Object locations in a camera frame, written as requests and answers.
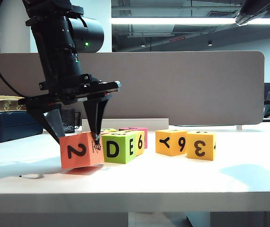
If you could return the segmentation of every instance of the gray partition panel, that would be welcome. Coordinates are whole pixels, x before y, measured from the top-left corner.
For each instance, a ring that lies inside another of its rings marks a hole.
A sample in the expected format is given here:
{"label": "gray partition panel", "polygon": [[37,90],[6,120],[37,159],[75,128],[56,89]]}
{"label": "gray partition panel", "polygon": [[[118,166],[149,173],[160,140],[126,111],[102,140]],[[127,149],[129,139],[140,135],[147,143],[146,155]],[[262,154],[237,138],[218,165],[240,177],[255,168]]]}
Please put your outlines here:
{"label": "gray partition panel", "polygon": [[[264,56],[235,52],[81,53],[83,73],[122,87],[105,118],[169,118],[170,124],[257,124],[263,119]],[[37,53],[0,54],[0,71],[21,93],[39,95]],[[0,81],[0,95],[13,95]],[[82,103],[69,107],[82,112]]]}

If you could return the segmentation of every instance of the number 3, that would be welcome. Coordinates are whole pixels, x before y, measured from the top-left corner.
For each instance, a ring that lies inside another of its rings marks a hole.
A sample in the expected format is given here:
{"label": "number 3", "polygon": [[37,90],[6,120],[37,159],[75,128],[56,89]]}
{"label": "number 3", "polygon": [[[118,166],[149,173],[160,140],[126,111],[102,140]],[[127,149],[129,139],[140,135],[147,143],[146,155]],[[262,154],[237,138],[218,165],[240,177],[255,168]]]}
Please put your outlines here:
{"label": "number 3", "polygon": [[201,140],[198,140],[198,141],[196,141],[195,143],[194,143],[194,147],[196,148],[196,150],[195,150],[195,154],[198,156],[198,157],[202,157],[202,156],[204,156],[206,153],[203,151],[203,152],[199,152],[202,148],[200,148],[199,146],[198,146],[198,144],[201,144],[202,146],[205,146],[206,145],[206,143],[204,142],[204,141],[201,141]]}

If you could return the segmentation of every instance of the letter cube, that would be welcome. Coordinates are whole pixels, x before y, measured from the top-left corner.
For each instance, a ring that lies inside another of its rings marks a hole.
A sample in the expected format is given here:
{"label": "letter cube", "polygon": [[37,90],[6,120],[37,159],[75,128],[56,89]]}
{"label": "letter cube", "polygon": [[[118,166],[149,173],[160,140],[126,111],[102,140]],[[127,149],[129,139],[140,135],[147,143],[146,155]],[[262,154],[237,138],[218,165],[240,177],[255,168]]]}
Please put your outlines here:
{"label": "letter cube", "polygon": [[216,151],[216,134],[214,132],[188,132],[187,157],[213,161]]}
{"label": "letter cube", "polygon": [[144,153],[144,131],[123,130],[119,132],[131,132],[136,134],[135,147],[136,156]]}
{"label": "letter cube", "polygon": [[126,164],[136,157],[136,133],[112,132],[102,135],[105,162]]}
{"label": "letter cube", "polygon": [[101,129],[102,131],[109,131],[109,132],[115,132],[118,131],[117,129]]}
{"label": "letter cube", "polygon": [[90,132],[60,137],[59,141],[62,169],[104,163],[102,140],[95,144]]}
{"label": "letter cube", "polygon": [[186,136],[185,130],[157,130],[156,137],[156,153],[175,156],[186,153]]}
{"label": "letter cube", "polygon": [[148,129],[147,128],[139,128],[139,127],[127,127],[127,128],[121,128],[121,130],[134,130],[134,131],[144,131],[144,149],[148,148]]}
{"label": "letter cube", "polygon": [[110,131],[103,131],[103,130],[100,130],[100,134],[101,134],[101,135],[108,134],[108,133],[111,133],[111,132],[110,132]]}

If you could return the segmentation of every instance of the white pillar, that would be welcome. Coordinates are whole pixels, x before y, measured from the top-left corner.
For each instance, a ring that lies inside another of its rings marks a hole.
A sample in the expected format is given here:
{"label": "white pillar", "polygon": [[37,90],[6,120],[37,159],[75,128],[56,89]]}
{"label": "white pillar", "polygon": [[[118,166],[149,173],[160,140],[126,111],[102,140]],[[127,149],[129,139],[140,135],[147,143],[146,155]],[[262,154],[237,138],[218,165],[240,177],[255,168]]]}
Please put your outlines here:
{"label": "white pillar", "polygon": [[30,52],[30,28],[21,0],[5,0],[0,8],[0,52]]}

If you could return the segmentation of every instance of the green cube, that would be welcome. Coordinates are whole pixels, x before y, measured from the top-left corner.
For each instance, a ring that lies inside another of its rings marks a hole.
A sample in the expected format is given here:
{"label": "green cube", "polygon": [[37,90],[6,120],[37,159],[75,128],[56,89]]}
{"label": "green cube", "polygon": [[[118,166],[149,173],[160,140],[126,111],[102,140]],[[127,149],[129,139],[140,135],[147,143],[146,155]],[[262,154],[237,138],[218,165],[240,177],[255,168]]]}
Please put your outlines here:
{"label": "green cube", "polygon": [[112,131],[112,132],[115,132],[115,131],[118,131],[117,129],[101,129],[102,131]]}
{"label": "green cube", "polygon": [[105,162],[126,164],[136,157],[136,132],[113,132],[102,135]]}

